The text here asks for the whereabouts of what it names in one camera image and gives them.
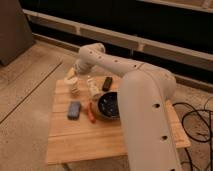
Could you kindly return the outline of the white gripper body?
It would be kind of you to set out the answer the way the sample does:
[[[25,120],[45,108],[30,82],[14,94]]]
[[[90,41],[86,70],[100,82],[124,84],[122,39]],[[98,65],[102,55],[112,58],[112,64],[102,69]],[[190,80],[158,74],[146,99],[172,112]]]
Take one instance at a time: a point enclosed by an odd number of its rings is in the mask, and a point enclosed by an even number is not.
[[[64,78],[64,83],[68,86],[69,92],[71,94],[76,94],[78,92],[78,76],[74,68],[71,68]]]

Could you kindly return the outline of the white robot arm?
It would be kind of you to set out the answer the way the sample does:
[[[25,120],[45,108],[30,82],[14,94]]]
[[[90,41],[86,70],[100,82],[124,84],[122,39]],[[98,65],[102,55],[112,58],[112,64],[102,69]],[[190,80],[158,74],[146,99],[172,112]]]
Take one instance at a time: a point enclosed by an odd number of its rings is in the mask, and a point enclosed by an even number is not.
[[[131,171],[182,171],[166,101],[174,94],[173,74],[152,64],[108,55],[101,43],[79,48],[75,72],[98,65],[121,78],[117,98]]]

